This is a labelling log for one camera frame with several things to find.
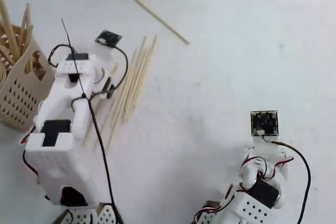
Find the red object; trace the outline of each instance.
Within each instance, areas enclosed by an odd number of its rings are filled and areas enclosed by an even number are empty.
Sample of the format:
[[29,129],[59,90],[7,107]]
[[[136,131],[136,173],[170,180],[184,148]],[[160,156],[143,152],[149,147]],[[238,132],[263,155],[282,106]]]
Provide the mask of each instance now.
[[28,133],[20,140],[19,144],[25,144],[28,141],[29,135],[36,129],[35,126],[33,126]]

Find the black cable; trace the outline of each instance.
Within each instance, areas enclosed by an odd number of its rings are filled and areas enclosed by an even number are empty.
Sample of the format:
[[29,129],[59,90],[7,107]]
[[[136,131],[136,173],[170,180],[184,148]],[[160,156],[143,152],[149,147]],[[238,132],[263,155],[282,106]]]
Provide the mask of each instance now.
[[311,174],[310,174],[309,165],[308,165],[307,160],[305,159],[305,157],[297,149],[295,149],[294,147],[292,147],[292,146],[290,146],[288,144],[282,143],[282,142],[276,142],[276,141],[270,141],[270,142],[273,143],[273,144],[285,146],[285,147],[290,148],[291,150],[295,151],[302,158],[302,160],[303,160],[303,162],[304,162],[304,164],[305,164],[305,166],[307,168],[308,182],[307,182],[306,192],[304,193],[304,198],[303,198],[303,203],[302,203],[300,217],[299,217],[299,220],[298,220],[298,223],[297,223],[297,224],[300,224],[301,221],[302,221],[302,218],[303,218],[304,209],[306,208],[306,202],[307,202],[309,188],[310,188],[310,182],[311,182]]
[[119,52],[121,52],[124,56],[125,56],[125,60],[126,60],[126,69],[125,69],[125,73],[123,75],[123,77],[121,78],[121,80],[119,81],[119,83],[116,85],[116,89],[120,86],[120,84],[123,82],[123,80],[125,79],[126,77],[126,74],[128,72],[128,58],[127,58],[127,55],[125,54],[125,52],[123,50],[121,50],[119,47],[117,46],[114,46],[113,48],[115,48],[116,50],[118,50]]
[[61,20],[62,20],[62,24],[63,24],[64,30],[65,30],[65,33],[67,34],[67,37],[68,37],[69,47],[70,47],[70,49],[71,49],[72,60],[73,60],[73,62],[74,62],[74,64],[75,64],[76,72],[77,72],[77,74],[78,74],[79,84],[80,84],[80,87],[82,88],[82,92],[83,92],[82,96],[85,96],[85,97],[86,97],[86,94],[85,94],[85,92],[84,92],[84,88],[83,88],[82,81],[81,81],[81,79],[80,79],[80,77],[79,77],[79,71],[78,71],[78,68],[77,68],[77,64],[76,64],[76,60],[75,60],[75,55],[74,55],[75,52],[74,52],[74,50],[73,50],[73,47],[71,46],[71,42],[70,42],[70,38],[69,38],[69,34],[68,34],[68,31],[67,31],[67,28],[65,27],[63,18],[62,18]]
[[89,104],[89,109],[90,109],[90,112],[91,112],[91,115],[92,115],[92,121],[93,121],[93,124],[95,126],[94,128],[96,129],[96,132],[97,132],[97,136],[98,136],[98,141],[99,141],[99,145],[100,145],[100,148],[101,148],[101,152],[102,152],[102,155],[103,155],[104,166],[105,166],[105,170],[106,170],[107,181],[108,181],[108,184],[109,184],[109,192],[110,192],[111,203],[112,203],[111,207],[112,207],[112,209],[114,211],[114,214],[116,216],[115,218],[117,220],[117,223],[123,224],[123,221],[121,219],[119,211],[118,211],[118,209],[117,209],[117,207],[115,206],[115,203],[114,203],[114,198],[113,198],[113,193],[112,193],[112,188],[111,188],[111,179],[110,179],[109,168],[108,168],[108,165],[107,165],[107,160],[106,160],[106,155],[105,155],[105,149],[104,149],[103,141],[101,139],[101,135],[100,135],[100,132],[99,132],[96,116],[94,115],[92,104],[91,104],[91,102],[90,102],[89,99],[88,99],[88,104]]
[[[104,145],[103,145],[103,142],[102,142],[102,139],[101,139],[101,135],[100,135],[100,131],[99,131],[99,128],[98,128],[98,124],[97,124],[97,120],[96,120],[96,116],[94,114],[94,111],[93,111],[93,108],[92,108],[92,104],[91,104],[91,100],[87,98],[85,92],[84,92],[84,88],[82,86],[82,83],[81,83],[81,80],[80,80],[80,75],[79,75],[79,71],[78,71],[78,68],[77,68],[77,64],[76,64],[76,60],[75,60],[75,56],[74,56],[74,50],[71,46],[71,42],[70,42],[70,38],[69,38],[69,34],[67,32],[67,29],[65,27],[65,24],[64,24],[64,21],[63,19],[62,20],[62,23],[63,23],[63,27],[64,27],[64,30],[67,34],[67,38],[68,38],[68,42],[69,42],[69,46],[71,48],[71,55],[72,55],[72,59],[73,59],[73,62],[75,64],[75,67],[76,67],[76,72],[78,74],[78,80],[80,82],[80,86],[81,86],[81,89],[82,89],[82,96],[80,98],[75,98],[74,100],[72,100],[71,102],[71,106],[73,104],[74,101],[78,100],[78,99],[86,99],[88,101],[88,104],[89,104],[89,109],[90,109],[90,113],[91,113],[91,117],[92,117],[92,121],[93,121],[93,124],[94,124],[94,128],[96,129],[96,133],[97,133],[97,136],[98,136],[98,141],[99,141],[99,144],[100,144],[100,147],[101,147],[101,152],[102,152],[102,156],[103,156],[103,161],[104,161],[104,166],[105,166],[105,170],[106,170],[106,176],[107,176],[107,180],[108,180],[108,185],[109,185],[109,193],[110,193],[110,197],[111,197],[111,207],[114,211],[114,214],[115,214],[115,218],[116,218],[116,221],[117,223],[119,224],[123,224],[123,220],[119,214],[119,211],[114,203],[114,198],[113,198],[113,193],[112,193],[112,186],[111,186],[111,179],[110,179],[110,173],[109,173],[109,168],[108,168],[108,164],[107,164],[107,160],[106,160],[106,154],[105,154],[105,149],[104,149]],[[126,63],[127,63],[127,66],[126,66],[126,71],[125,71],[125,74],[123,76],[123,78],[121,79],[121,81],[118,83],[117,87],[120,85],[120,83],[123,81],[126,73],[127,73],[127,70],[128,70],[128,59],[127,59],[127,56],[126,54],[121,50],[119,49],[124,55],[125,55],[125,58],[126,58]]]
[[73,217],[72,212],[69,209],[67,211],[68,211],[68,213],[70,214],[70,217],[71,217],[71,221],[69,222],[69,224],[71,224],[73,222],[73,220],[74,220],[73,219],[74,217]]
[[54,68],[57,68],[58,63],[57,63],[56,65],[53,64],[53,63],[51,62],[51,58],[52,58],[52,56],[54,55],[55,51],[56,51],[59,47],[68,47],[68,48],[70,48],[71,50],[73,50],[74,52],[76,52],[76,51],[74,50],[74,48],[71,47],[71,46],[68,45],[68,44],[58,44],[56,47],[54,47],[54,48],[51,50],[51,52],[50,52],[50,54],[49,54],[49,57],[48,57],[48,64],[51,65],[51,66],[53,66]]

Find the plastic basket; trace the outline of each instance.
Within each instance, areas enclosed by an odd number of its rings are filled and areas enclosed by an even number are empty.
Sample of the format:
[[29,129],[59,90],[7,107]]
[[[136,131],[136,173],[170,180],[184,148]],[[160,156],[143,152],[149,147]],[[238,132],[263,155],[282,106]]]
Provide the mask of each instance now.
[[[13,29],[17,33],[20,28],[13,25]],[[40,101],[50,91],[54,72],[33,37],[25,53],[13,67],[4,58],[0,58],[6,69],[11,68],[0,89],[0,122],[19,130],[27,130],[32,126]],[[26,73],[29,59],[34,59],[34,65],[38,67]]]

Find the wire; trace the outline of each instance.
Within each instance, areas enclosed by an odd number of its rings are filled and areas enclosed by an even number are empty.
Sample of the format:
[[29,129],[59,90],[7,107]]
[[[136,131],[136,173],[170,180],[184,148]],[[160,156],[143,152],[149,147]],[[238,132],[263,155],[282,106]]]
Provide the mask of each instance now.
[[54,48],[51,50],[51,52],[50,52],[50,54],[49,54],[49,57],[48,57],[48,64],[51,65],[51,66],[53,66],[54,68],[57,68],[58,63],[57,63],[56,65],[53,64],[53,63],[51,62],[51,58],[52,58],[52,56],[54,55],[55,51],[56,51],[59,47],[68,47],[68,48],[70,48],[71,50],[73,50],[74,52],[76,52],[76,51],[74,50],[74,48],[71,47],[71,46],[68,45],[68,44],[58,44],[56,47],[54,47]]
[[261,157],[261,156],[254,156],[254,157],[250,157],[250,158],[246,159],[246,160],[241,164],[241,166],[240,166],[240,171],[242,170],[242,168],[243,168],[244,165],[246,165],[248,162],[250,162],[250,161],[252,161],[252,160],[254,160],[254,159],[257,159],[257,158],[261,158],[261,159],[264,161],[264,163],[265,163],[265,172],[264,172],[264,174],[263,174],[263,177],[265,177],[265,176],[266,176],[266,173],[267,173],[267,162],[266,162],[265,158],[263,158],[263,157]]
[[207,213],[210,213],[210,214],[214,214],[214,213],[217,213],[217,212],[220,212],[222,211],[224,208],[226,208],[231,202],[232,200],[235,198],[234,195],[232,195],[232,198],[230,199],[230,201],[228,203],[226,203],[224,206],[222,207],[216,207],[216,208],[213,208],[213,207],[204,207],[204,208],[201,208],[199,211],[197,211],[197,213],[195,214],[194,216],[194,222],[197,224],[198,220],[197,220],[197,217],[199,214],[203,213],[203,212],[207,212]]
[[69,224],[71,224],[71,223],[73,222],[73,220],[74,220],[74,219],[73,219],[73,218],[74,218],[74,217],[73,217],[74,215],[72,214],[72,212],[71,212],[69,209],[67,210],[67,212],[70,214],[71,221],[69,222]]
[[285,147],[295,151],[302,158],[302,160],[304,162],[304,165],[306,166],[307,174],[308,174],[308,182],[307,182],[306,191],[304,193],[304,198],[303,198],[300,217],[299,217],[299,220],[297,222],[297,224],[300,224],[302,219],[303,219],[304,209],[306,208],[306,203],[307,203],[307,198],[308,198],[308,193],[309,193],[309,188],[310,188],[310,182],[311,182],[311,174],[310,174],[310,168],[309,168],[308,162],[305,159],[305,157],[297,149],[295,149],[293,146],[290,146],[289,144],[285,144],[285,143],[282,143],[282,142],[277,142],[277,141],[271,141],[271,143],[281,145],[281,146],[285,146]]
[[76,64],[76,60],[75,60],[75,55],[74,55],[75,52],[74,52],[73,47],[71,46],[71,42],[70,42],[70,38],[69,38],[69,34],[68,34],[68,31],[67,31],[67,28],[65,27],[63,18],[61,18],[61,20],[62,20],[62,24],[63,24],[64,30],[65,30],[65,33],[67,34],[67,38],[68,38],[68,42],[69,42],[69,47],[70,47],[70,49],[71,49],[72,60],[73,60],[73,62],[74,62],[74,64],[75,64],[76,72],[77,72],[77,74],[78,74],[79,84],[80,84],[80,87],[82,88],[82,92],[83,92],[82,96],[85,96],[85,97],[86,97],[86,94],[85,94],[85,92],[84,92],[84,88],[83,88],[83,84],[82,84],[82,81],[81,81],[80,76],[79,76],[79,71],[78,71],[78,67],[77,67],[77,64]]
[[282,169],[282,166],[283,166],[284,164],[286,164],[286,163],[288,163],[288,162],[291,162],[291,161],[293,161],[293,160],[294,160],[294,158],[293,158],[293,157],[290,157],[290,158],[288,158],[288,159],[286,159],[286,160],[277,162],[277,163],[274,165],[274,169],[273,169],[273,171],[272,171],[272,175],[271,175],[270,177],[261,177],[261,178],[262,178],[263,180],[265,180],[265,181],[270,181],[270,180],[272,180],[272,179],[275,177],[276,167],[277,167],[278,165],[281,165],[281,167],[279,168],[279,169],[281,170],[281,169]]
[[102,76],[101,76],[101,78],[98,81],[96,81],[94,84],[97,84],[98,82],[100,82],[104,78],[104,76],[105,76],[105,69],[101,68],[101,71],[103,73]]
[[[109,173],[109,167],[108,167],[108,164],[107,164],[105,149],[104,149],[104,145],[103,145],[103,142],[102,142],[101,134],[100,134],[100,131],[99,131],[99,128],[98,128],[96,116],[95,116],[93,108],[92,108],[91,100],[87,98],[87,96],[86,96],[86,94],[84,92],[84,88],[83,88],[83,85],[82,85],[81,80],[80,80],[80,75],[79,75],[79,71],[78,71],[76,60],[75,60],[75,56],[74,56],[74,50],[73,50],[73,48],[71,46],[69,34],[67,32],[67,29],[65,27],[63,19],[61,19],[61,20],[62,20],[62,23],[63,23],[64,30],[65,30],[65,32],[67,34],[69,46],[71,48],[72,59],[73,59],[73,62],[75,64],[76,72],[78,74],[78,80],[80,82],[80,86],[81,86],[81,89],[82,89],[82,96],[80,98],[77,98],[77,99],[74,99],[74,100],[78,100],[78,99],[82,99],[83,98],[83,99],[86,99],[88,101],[89,109],[90,109],[90,113],[91,113],[91,117],[92,117],[92,121],[93,121],[93,124],[95,126],[94,128],[96,129],[96,133],[97,133],[97,136],[98,136],[98,141],[99,141],[99,144],[100,144],[100,147],[101,147],[102,156],[103,156],[103,161],[104,161],[104,166],[105,166],[105,170],[106,170],[107,181],[108,181],[108,185],[109,185],[109,193],[110,193],[110,198],[111,198],[111,207],[112,207],[112,209],[114,211],[114,214],[116,216],[115,218],[116,218],[117,223],[123,224],[122,218],[121,218],[121,216],[119,214],[119,211],[118,211],[118,209],[117,209],[117,207],[116,207],[116,205],[114,203],[114,198],[113,198],[113,193],[112,193],[112,186],[111,186],[111,179],[110,179],[110,173]],[[120,51],[125,55],[125,58],[126,58],[126,62],[127,62],[126,71],[125,71],[125,75],[126,75],[127,70],[128,70],[128,59],[127,59],[126,54],[122,50],[120,50]],[[121,79],[121,81],[118,83],[117,86],[119,86],[120,83],[123,81],[124,76]]]
[[31,134],[35,129],[36,129],[35,126],[31,127],[31,129],[28,131],[28,133],[27,133],[23,138],[21,138],[19,144],[25,144],[25,143],[27,143],[30,134]]
[[117,46],[114,46],[113,48],[115,48],[116,50],[118,50],[119,52],[121,52],[124,56],[125,56],[125,60],[126,60],[126,69],[125,69],[125,73],[124,75],[122,76],[121,80],[119,81],[119,83],[116,85],[116,89],[120,86],[120,84],[123,82],[123,80],[125,79],[126,77],[126,74],[128,72],[128,58],[127,58],[127,55],[125,54],[125,52],[123,50],[121,50],[119,47]]
[[25,155],[26,155],[26,150],[24,150],[23,153],[22,153],[22,161],[23,161],[23,163],[25,164],[25,166],[31,172],[33,172],[38,177],[38,172],[27,162]]

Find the white table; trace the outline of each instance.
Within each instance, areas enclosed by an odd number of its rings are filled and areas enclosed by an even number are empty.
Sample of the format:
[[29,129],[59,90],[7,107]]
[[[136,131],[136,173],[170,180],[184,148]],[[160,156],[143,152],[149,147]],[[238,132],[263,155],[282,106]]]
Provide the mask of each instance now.
[[[336,0],[143,1],[191,44],[133,0],[6,0],[18,24],[31,3],[34,36],[46,54],[66,42],[61,17],[77,51],[105,57],[109,50],[93,42],[103,29],[123,36],[119,46],[130,58],[144,35],[159,35],[139,104],[108,153],[124,222],[186,224],[207,199],[220,200],[252,145],[252,110],[278,110],[280,139],[310,164],[302,223],[333,222]],[[51,223],[61,209],[23,166],[22,133],[0,130],[0,222]],[[296,223],[301,209],[307,172],[293,155],[276,224]],[[100,150],[92,163],[97,193],[108,201]]]

